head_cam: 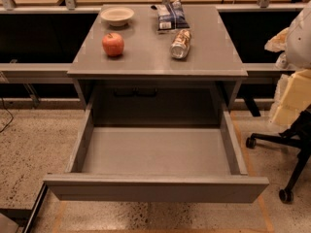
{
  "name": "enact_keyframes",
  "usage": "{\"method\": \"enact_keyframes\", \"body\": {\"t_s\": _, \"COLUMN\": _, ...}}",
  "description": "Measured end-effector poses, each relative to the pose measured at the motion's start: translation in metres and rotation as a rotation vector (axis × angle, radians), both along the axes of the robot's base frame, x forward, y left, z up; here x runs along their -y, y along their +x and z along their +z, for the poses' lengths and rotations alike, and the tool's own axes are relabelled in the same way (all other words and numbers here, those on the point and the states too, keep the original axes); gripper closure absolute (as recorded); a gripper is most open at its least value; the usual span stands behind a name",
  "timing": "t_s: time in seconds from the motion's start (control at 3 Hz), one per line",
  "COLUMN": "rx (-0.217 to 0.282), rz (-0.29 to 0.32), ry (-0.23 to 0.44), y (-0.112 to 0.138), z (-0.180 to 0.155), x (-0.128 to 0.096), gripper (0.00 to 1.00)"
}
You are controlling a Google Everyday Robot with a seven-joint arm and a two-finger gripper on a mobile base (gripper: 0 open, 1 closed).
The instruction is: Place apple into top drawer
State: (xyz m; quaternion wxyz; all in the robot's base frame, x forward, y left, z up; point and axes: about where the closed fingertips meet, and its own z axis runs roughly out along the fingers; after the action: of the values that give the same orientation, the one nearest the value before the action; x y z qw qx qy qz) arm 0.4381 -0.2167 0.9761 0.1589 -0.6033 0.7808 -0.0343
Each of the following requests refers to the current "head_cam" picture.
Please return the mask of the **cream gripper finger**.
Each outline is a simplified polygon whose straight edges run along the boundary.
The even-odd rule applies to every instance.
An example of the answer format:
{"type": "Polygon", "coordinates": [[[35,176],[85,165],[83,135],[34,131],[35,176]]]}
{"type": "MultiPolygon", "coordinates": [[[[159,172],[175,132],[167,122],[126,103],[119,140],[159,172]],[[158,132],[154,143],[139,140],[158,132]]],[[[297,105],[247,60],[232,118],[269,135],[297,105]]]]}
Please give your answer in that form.
{"type": "Polygon", "coordinates": [[[311,105],[311,70],[282,75],[277,82],[274,103],[269,112],[271,123],[289,127],[311,105]]]}
{"type": "Polygon", "coordinates": [[[278,52],[286,48],[286,38],[289,32],[289,28],[281,30],[278,34],[268,40],[264,48],[268,51],[278,52]]]}

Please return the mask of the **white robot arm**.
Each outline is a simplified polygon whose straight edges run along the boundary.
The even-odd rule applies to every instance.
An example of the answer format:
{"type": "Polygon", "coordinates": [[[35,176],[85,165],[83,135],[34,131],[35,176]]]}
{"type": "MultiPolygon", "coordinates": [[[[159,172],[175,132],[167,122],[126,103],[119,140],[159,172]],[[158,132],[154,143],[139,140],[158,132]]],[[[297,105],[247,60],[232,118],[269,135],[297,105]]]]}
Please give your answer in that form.
{"type": "Polygon", "coordinates": [[[281,76],[269,113],[272,123],[290,126],[311,105],[311,2],[264,48],[282,52],[275,63],[278,68],[296,68],[293,74],[281,76]]]}

